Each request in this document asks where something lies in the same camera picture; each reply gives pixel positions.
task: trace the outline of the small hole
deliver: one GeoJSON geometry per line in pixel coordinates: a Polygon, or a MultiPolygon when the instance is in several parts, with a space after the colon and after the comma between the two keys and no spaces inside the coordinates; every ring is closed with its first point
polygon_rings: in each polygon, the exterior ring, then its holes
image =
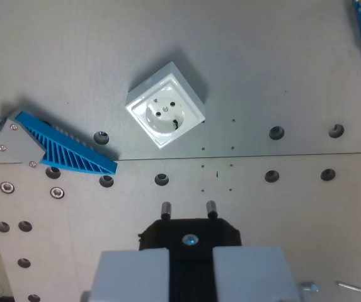
{"type": "Polygon", "coordinates": [[[104,175],[99,178],[99,183],[102,187],[111,187],[115,182],[109,175],[104,175]]]}
{"type": "Polygon", "coordinates": [[[99,145],[106,145],[109,142],[109,136],[106,132],[98,131],[93,135],[93,140],[99,145]]]}
{"type": "Polygon", "coordinates": [[[336,171],[333,169],[326,169],[320,174],[320,178],[324,181],[330,181],[336,177],[336,171]]]}
{"type": "Polygon", "coordinates": [[[280,140],[285,135],[285,130],[281,126],[275,126],[271,128],[268,136],[272,140],[280,140]]]}
{"type": "Polygon", "coordinates": [[[58,168],[48,167],[46,169],[46,175],[49,176],[51,179],[57,179],[61,176],[61,172],[58,168]]]}
{"type": "Polygon", "coordinates": [[[158,186],[165,186],[169,183],[169,177],[166,174],[158,174],[157,176],[155,176],[155,183],[158,186]]]}
{"type": "Polygon", "coordinates": [[[264,179],[266,182],[276,182],[280,179],[280,174],[277,171],[271,170],[266,173],[264,179]]]}
{"type": "Polygon", "coordinates": [[[18,223],[18,228],[23,232],[30,232],[32,230],[32,224],[27,221],[21,221],[18,223]]]}
{"type": "Polygon", "coordinates": [[[6,222],[1,221],[0,222],[0,232],[6,233],[9,231],[9,225],[6,222]]]}
{"type": "Polygon", "coordinates": [[[329,130],[329,136],[331,138],[338,138],[344,134],[343,125],[336,124],[332,129],[329,130]]]}
{"type": "Polygon", "coordinates": [[[37,294],[31,294],[28,300],[29,302],[40,302],[40,297],[37,294]]]}
{"type": "Polygon", "coordinates": [[[21,258],[18,260],[18,265],[20,267],[23,267],[24,269],[27,269],[28,267],[30,267],[30,261],[28,259],[21,258]]]}

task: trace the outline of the screw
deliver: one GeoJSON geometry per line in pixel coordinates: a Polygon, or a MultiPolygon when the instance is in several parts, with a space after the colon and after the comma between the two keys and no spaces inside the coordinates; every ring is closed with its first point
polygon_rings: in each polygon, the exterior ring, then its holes
{"type": "Polygon", "coordinates": [[[188,245],[188,246],[192,246],[192,245],[196,245],[197,242],[198,242],[198,237],[194,234],[188,234],[188,235],[185,235],[181,241],[185,244],[185,245],[188,245]]]}
{"type": "Polygon", "coordinates": [[[318,286],[313,282],[301,282],[299,283],[299,286],[301,287],[301,290],[309,291],[310,293],[317,293],[319,291],[318,286]]]}
{"type": "Polygon", "coordinates": [[[53,187],[50,190],[50,195],[55,199],[61,199],[64,197],[64,190],[60,187],[53,187]]]}
{"type": "Polygon", "coordinates": [[[4,192],[5,194],[11,194],[14,193],[15,191],[15,187],[13,184],[11,184],[8,181],[4,181],[0,184],[0,189],[2,192],[4,192]]]}

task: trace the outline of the bolt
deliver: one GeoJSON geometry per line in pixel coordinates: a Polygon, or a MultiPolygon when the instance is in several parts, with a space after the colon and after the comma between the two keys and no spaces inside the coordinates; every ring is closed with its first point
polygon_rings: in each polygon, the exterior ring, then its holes
{"type": "Polygon", "coordinates": [[[181,241],[185,244],[185,245],[188,245],[188,246],[192,246],[192,245],[196,245],[197,242],[198,242],[198,237],[194,234],[188,234],[188,235],[185,235],[181,241]]]}
{"type": "Polygon", "coordinates": [[[309,291],[310,293],[317,293],[319,291],[318,286],[314,282],[301,282],[299,283],[299,286],[301,287],[301,290],[309,291]]]}

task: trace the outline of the gray metal surface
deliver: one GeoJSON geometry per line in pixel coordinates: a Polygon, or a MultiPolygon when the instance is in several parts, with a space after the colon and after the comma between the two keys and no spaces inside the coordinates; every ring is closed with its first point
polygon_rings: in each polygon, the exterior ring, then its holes
{"type": "Polygon", "coordinates": [[[352,1],[0,0],[0,113],[17,105],[81,140],[105,131],[114,159],[361,152],[352,1]],[[124,103],[170,61],[207,121],[159,150],[124,103]]]}
{"type": "Polygon", "coordinates": [[[244,246],[280,246],[297,283],[316,282],[319,293],[306,302],[361,301],[361,293],[336,284],[361,285],[361,154],[130,160],[119,162],[110,188],[99,176],[61,171],[50,179],[45,170],[0,165],[0,183],[15,186],[13,194],[0,190],[0,221],[11,227],[0,232],[0,252],[17,302],[29,294],[79,302],[101,252],[138,249],[137,234],[159,219],[163,201],[177,219],[206,217],[209,200],[241,231],[244,246]],[[328,182],[320,178],[327,168],[336,171],[328,182]],[[280,174],[277,182],[264,180],[270,170],[280,174]],[[158,186],[158,173],[169,184],[158,186]],[[50,195],[56,186],[62,199],[50,195]],[[21,221],[33,229],[22,232],[21,221]],[[20,258],[32,265],[22,269],[20,258]]]}

